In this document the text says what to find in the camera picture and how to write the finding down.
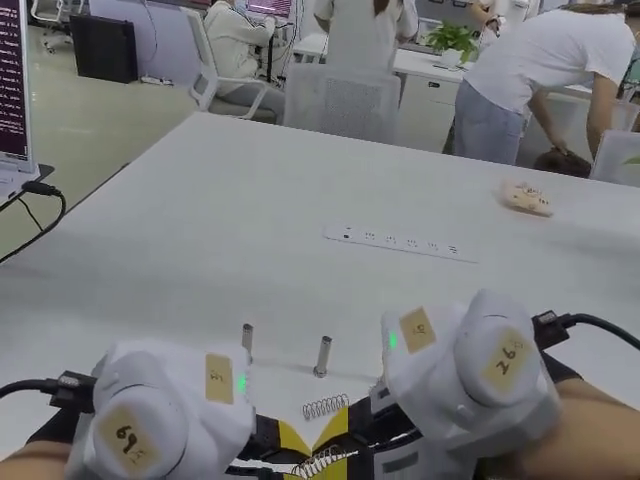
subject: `metal cylinder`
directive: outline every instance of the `metal cylinder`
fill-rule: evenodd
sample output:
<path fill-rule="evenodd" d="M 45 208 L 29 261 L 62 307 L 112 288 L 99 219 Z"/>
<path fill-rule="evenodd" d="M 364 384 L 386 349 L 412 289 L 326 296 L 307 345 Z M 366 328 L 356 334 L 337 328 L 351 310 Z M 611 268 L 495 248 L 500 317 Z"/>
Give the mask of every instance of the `metal cylinder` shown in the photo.
<path fill-rule="evenodd" d="M 253 360 L 253 357 L 251 356 L 251 348 L 253 346 L 253 325 L 249 323 L 245 323 L 242 326 L 242 346 L 247 349 L 249 357 Z"/>
<path fill-rule="evenodd" d="M 327 375 L 327 364 L 329 363 L 329 350 L 331 350 L 331 337 L 326 335 L 320 342 L 320 352 L 318 352 L 318 363 L 313 367 L 313 374 L 322 378 Z"/>

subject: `floor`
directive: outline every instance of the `floor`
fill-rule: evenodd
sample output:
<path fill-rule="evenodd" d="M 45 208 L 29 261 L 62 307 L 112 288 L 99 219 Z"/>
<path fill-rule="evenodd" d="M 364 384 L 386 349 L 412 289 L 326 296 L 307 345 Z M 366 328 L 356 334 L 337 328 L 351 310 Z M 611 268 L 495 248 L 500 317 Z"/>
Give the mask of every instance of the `floor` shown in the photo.
<path fill-rule="evenodd" d="M 78 77 L 72 47 L 49 54 L 41 30 L 29 29 L 34 155 L 55 167 L 46 181 L 77 203 L 137 158 L 194 110 L 182 89 Z M 54 199 L 24 197 L 41 223 L 57 213 Z M 15 203 L 0 213 L 0 255 L 37 233 Z"/>

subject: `white t-shirt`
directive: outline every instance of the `white t-shirt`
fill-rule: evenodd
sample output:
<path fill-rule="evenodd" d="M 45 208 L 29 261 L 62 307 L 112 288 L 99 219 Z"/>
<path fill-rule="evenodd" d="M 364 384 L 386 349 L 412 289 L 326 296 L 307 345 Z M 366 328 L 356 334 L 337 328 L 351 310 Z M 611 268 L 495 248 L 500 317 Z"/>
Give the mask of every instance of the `white t-shirt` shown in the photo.
<path fill-rule="evenodd" d="M 553 10 L 501 35 L 465 80 L 490 102 L 523 113 L 540 88 L 577 85 L 593 73 L 619 85 L 635 45 L 622 14 Z"/>
<path fill-rule="evenodd" d="M 314 15 L 331 22 L 327 63 L 334 66 L 389 70 L 396 37 L 418 31 L 415 0 L 389 0 L 377 16 L 373 0 L 316 0 Z"/>
<path fill-rule="evenodd" d="M 491 15 L 499 15 L 504 19 L 500 26 L 500 35 L 528 18 L 535 17 L 540 10 L 540 0 L 478 0 L 478 3 L 488 8 Z M 480 50 L 484 50 L 497 39 L 493 30 L 485 27 L 480 36 Z"/>

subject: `long hair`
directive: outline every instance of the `long hair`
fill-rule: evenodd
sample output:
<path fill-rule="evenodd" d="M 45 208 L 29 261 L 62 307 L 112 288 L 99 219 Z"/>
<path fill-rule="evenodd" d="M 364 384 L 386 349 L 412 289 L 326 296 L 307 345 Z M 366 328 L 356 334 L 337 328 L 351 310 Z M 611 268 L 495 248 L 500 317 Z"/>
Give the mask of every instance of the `long hair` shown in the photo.
<path fill-rule="evenodd" d="M 373 0 L 373 13 L 376 17 L 387 9 L 389 1 L 390 0 Z M 398 5 L 402 5 L 402 0 L 398 0 Z"/>
<path fill-rule="evenodd" d="M 585 13 L 587 15 L 608 15 L 611 13 L 624 13 L 627 18 L 640 17 L 640 1 L 630 3 L 603 3 L 600 5 L 592 3 L 574 3 L 563 5 L 562 10 L 569 12 Z"/>

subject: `black box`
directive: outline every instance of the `black box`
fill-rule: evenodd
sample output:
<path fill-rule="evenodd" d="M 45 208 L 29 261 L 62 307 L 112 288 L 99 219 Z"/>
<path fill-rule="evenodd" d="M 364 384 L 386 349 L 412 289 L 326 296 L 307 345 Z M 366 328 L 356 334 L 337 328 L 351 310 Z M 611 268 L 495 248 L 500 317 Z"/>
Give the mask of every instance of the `black box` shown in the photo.
<path fill-rule="evenodd" d="M 119 83 L 138 80 L 133 23 L 71 15 L 70 26 L 78 75 Z"/>

